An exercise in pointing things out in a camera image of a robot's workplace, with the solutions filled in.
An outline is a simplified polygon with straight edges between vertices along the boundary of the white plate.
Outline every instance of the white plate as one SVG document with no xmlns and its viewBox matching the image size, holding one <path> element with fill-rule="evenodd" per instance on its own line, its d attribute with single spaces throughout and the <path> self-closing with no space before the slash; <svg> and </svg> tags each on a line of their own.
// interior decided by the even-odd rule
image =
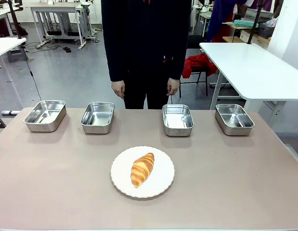
<svg viewBox="0 0 298 231">
<path fill-rule="evenodd" d="M 148 179 L 135 188 L 130 179 L 131 168 L 135 160 L 148 153 L 154 154 L 154 165 Z M 157 148 L 139 146 L 125 150 L 112 163 L 110 176 L 113 184 L 121 192 L 137 198 L 148 198 L 161 194 L 172 184 L 174 166 L 170 157 Z"/>
</svg>

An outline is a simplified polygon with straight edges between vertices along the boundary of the person in blue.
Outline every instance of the person in blue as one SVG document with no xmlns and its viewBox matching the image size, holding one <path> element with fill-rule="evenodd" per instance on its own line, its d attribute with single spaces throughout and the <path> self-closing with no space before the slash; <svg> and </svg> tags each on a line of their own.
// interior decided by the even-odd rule
<svg viewBox="0 0 298 231">
<path fill-rule="evenodd" d="M 192 0 L 102 0 L 111 86 L 127 109 L 161 109 L 179 88 Z"/>
<path fill-rule="evenodd" d="M 229 36 L 230 28 L 222 25 L 224 22 L 231 22 L 235 4 L 244 5 L 247 0 L 215 0 L 214 8 L 207 32 L 207 42 L 224 42 L 223 36 Z"/>
</svg>

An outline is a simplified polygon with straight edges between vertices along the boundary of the hand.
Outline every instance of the hand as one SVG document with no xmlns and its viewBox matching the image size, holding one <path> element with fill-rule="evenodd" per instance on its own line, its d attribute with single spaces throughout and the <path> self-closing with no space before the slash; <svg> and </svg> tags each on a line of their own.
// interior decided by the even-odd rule
<svg viewBox="0 0 298 231">
<path fill-rule="evenodd" d="M 172 79 L 172 78 L 169 78 L 168 80 L 168 94 L 167 96 L 170 96 L 170 95 L 175 95 L 179 89 L 179 85 L 180 85 L 180 81 L 179 80 L 175 80 L 175 79 Z"/>
<path fill-rule="evenodd" d="M 124 99 L 125 84 L 124 81 L 111 82 L 111 88 L 115 94 L 121 99 Z"/>
</svg>

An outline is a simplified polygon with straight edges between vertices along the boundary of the plastic bag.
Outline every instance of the plastic bag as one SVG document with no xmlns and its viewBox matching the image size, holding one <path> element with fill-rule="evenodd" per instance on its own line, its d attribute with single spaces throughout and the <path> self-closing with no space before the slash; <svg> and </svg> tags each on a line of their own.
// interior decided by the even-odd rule
<svg viewBox="0 0 298 231">
<path fill-rule="evenodd" d="M 265 23 L 265 25 L 268 26 L 268 27 L 276 27 L 277 22 L 278 22 L 278 17 L 267 21 Z"/>
</svg>

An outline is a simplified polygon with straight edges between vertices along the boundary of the metal container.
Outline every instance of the metal container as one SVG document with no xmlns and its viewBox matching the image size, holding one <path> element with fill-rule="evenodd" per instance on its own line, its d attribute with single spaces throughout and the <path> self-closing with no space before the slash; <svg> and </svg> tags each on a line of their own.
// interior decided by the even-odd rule
<svg viewBox="0 0 298 231">
<path fill-rule="evenodd" d="M 228 136 L 246 136 L 254 127 L 254 122 L 237 104 L 217 104 L 215 117 Z"/>
<path fill-rule="evenodd" d="M 163 106 L 165 134 L 168 136 L 190 136 L 194 121 L 188 106 L 166 104 Z"/>
<path fill-rule="evenodd" d="M 85 133 L 109 133 L 114 119 L 114 110 L 115 105 L 113 103 L 89 103 L 80 121 Z"/>
<path fill-rule="evenodd" d="M 24 123 L 33 132 L 53 132 L 57 130 L 65 115 L 64 101 L 43 100 L 25 117 Z"/>
</svg>

